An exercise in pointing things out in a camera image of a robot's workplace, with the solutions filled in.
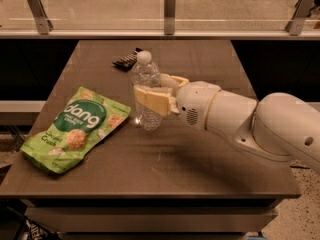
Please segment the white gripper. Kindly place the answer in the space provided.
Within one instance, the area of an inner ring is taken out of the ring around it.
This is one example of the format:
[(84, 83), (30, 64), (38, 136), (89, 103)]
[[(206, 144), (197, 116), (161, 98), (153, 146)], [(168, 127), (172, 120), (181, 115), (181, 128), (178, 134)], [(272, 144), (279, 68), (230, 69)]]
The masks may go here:
[[(189, 83), (184, 77), (161, 74), (162, 87), (134, 86), (136, 101), (149, 110), (168, 116), (179, 110), (178, 118), (189, 127), (203, 131), (206, 127), (206, 118), (215, 96), (221, 87), (204, 81)], [(177, 90), (176, 98), (173, 89)]]

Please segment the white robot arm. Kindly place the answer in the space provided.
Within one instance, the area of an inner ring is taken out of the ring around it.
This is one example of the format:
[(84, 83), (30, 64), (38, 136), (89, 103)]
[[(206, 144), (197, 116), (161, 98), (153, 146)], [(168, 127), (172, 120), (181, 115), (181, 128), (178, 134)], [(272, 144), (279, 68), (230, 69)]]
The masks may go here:
[(204, 81), (162, 74), (150, 87), (133, 83), (136, 102), (163, 117), (176, 114), (193, 129), (209, 131), (262, 164), (300, 160), (320, 173), (320, 111), (286, 93), (261, 101)]

